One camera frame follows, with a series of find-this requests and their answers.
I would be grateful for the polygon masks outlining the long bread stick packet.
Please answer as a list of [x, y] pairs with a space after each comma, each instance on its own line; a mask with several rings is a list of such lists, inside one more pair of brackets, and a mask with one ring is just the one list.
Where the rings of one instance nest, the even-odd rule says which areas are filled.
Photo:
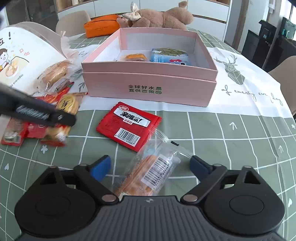
[[155, 128], [124, 173], [114, 181], [112, 192], [119, 199], [125, 195], [156, 196], [181, 161], [191, 156], [192, 152]]

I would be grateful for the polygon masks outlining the white cartoon print bag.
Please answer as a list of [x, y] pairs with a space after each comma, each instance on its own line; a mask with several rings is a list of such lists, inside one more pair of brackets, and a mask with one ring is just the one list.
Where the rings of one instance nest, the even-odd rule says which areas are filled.
[[37, 89], [36, 80], [49, 66], [68, 60], [75, 68], [60, 79], [65, 81], [79, 69], [78, 52], [70, 49], [62, 33], [33, 22], [22, 22], [1, 30], [1, 83], [28, 95], [54, 92]]

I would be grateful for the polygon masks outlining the red barcode snack packet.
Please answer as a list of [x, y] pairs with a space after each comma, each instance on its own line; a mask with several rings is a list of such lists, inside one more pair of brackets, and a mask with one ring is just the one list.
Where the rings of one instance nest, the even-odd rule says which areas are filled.
[[162, 118], [118, 102], [99, 122], [97, 132], [138, 152], [148, 141]]

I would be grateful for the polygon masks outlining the beige chair right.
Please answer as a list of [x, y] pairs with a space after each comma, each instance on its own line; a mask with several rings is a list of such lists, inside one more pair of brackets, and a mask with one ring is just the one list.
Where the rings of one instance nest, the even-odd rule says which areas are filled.
[[296, 56], [290, 56], [269, 72], [280, 83], [281, 92], [292, 115], [296, 108]]

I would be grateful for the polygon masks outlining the beige chair left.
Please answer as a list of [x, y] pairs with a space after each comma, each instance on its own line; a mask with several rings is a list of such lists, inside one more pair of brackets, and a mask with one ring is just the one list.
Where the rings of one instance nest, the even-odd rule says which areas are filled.
[[66, 37], [72, 37], [85, 33], [84, 25], [91, 21], [86, 11], [76, 11], [63, 16], [56, 25], [56, 33], [65, 33]]

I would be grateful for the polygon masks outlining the beige chair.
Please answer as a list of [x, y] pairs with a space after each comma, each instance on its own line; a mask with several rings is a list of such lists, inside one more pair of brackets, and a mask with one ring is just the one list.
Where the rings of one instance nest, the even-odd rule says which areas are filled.
[[281, 92], [292, 115], [296, 108], [296, 56], [290, 56], [269, 72], [280, 83]]
[[72, 37], [85, 33], [84, 25], [91, 21], [86, 11], [76, 11], [63, 16], [56, 25], [56, 33], [65, 33], [66, 37]]

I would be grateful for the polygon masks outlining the round bun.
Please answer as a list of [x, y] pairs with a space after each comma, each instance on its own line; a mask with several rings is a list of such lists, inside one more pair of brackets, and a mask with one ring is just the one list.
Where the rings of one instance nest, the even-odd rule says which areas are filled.
[[36, 85], [39, 91], [47, 91], [57, 81], [69, 74], [75, 65], [68, 60], [64, 60], [49, 66], [37, 77]]

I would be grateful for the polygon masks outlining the red spicy strip packet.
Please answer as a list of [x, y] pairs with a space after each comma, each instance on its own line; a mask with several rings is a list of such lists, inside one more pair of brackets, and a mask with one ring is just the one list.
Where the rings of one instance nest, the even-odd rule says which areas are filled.
[[[46, 104], [43, 107], [49, 107], [53, 104], [55, 108], [60, 99], [68, 93], [74, 82], [67, 81], [58, 92], [46, 94], [45, 96], [38, 96], [36, 100], [41, 100]], [[33, 118], [34, 120], [39, 120], [38, 123], [30, 122], [27, 123], [27, 135], [26, 138], [43, 138], [46, 135], [47, 126], [53, 126], [57, 124], [55, 119], [52, 119], [51, 114], [44, 109], [36, 108], [24, 108], [25, 114]]]

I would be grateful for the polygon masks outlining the blue seaweed snack packet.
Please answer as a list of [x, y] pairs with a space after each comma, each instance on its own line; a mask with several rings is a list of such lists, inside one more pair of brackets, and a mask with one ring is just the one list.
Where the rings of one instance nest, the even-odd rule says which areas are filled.
[[171, 48], [154, 48], [151, 51], [151, 62], [169, 63], [183, 66], [191, 66], [187, 52]]

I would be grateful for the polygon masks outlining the small orange cracker packet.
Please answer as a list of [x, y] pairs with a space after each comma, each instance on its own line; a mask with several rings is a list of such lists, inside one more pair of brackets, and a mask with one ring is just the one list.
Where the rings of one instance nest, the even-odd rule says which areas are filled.
[[121, 61], [140, 61], [147, 62], [147, 57], [142, 53], [128, 54], [121, 57]]

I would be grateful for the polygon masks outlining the white printed table runner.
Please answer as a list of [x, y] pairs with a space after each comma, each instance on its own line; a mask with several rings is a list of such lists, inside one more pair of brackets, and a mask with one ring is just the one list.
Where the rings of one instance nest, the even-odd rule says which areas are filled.
[[[208, 106], [201, 107], [126, 98], [92, 97], [89, 94], [82, 105], [82, 109], [108, 109], [116, 101], [121, 100], [143, 110], [292, 117], [292, 113], [281, 92], [280, 84], [275, 79], [244, 56], [231, 49], [215, 47], [207, 35], [197, 34], [210, 53], [218, 70], [217, 83]], [[101, 43], [93, 43], [93, 51], [105, 40]], [[71, 91], [88, 92], [83, 75], [76, 80]]]

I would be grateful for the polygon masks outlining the pink cardboard gift box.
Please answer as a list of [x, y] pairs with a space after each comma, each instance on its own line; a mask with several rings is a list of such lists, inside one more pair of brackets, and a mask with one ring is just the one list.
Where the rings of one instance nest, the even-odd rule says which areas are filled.
[[[152, 50], [186, 52], [188, 63], [173, 54], [167, 63], [149, 60]], [[143, 54], [146, 61], [124, 61]], [[217, 67], [196, 32], [165, 28], [121, 28], [83, 62], [83, 78], [92, 97], [126, 98], [208, 106]]]

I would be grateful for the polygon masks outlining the black water dispenser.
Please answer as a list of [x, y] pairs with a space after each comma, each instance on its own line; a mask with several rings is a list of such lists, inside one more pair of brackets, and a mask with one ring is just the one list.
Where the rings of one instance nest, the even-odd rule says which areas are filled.
[[259, 34], [248, 31], [241, 54], [269, 72], [290, 56], [295, 56], [295, 24], [282, 18], [280, 30], [261, 20]]

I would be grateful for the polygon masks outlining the yellow round cake packet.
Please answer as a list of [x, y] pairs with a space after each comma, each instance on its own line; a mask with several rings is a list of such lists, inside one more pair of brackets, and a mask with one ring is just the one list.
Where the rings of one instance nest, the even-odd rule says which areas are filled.
[[76, 114], [82, 99], [87, 94], [87, 92], [70, 93], [61, 97], [56, 105], [58, 115], [55, 126], [46, 129], [41, 143], [54, 147], [65, 146], [71, 127], [76, 123]]

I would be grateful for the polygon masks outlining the brown plush toy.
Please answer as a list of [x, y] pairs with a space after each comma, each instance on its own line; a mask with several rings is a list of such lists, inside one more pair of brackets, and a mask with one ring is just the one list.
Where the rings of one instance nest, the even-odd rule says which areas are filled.
[[194, 20], [193, 15], [186, 9], [188, 2], [179, 2], [178, 7], [165, 12], [153, 9], [139, 9], [132, 2], [130, 12], [118, 16], [116, 21], [120, 28], [169, 28], [187, 30], [187, 25]]

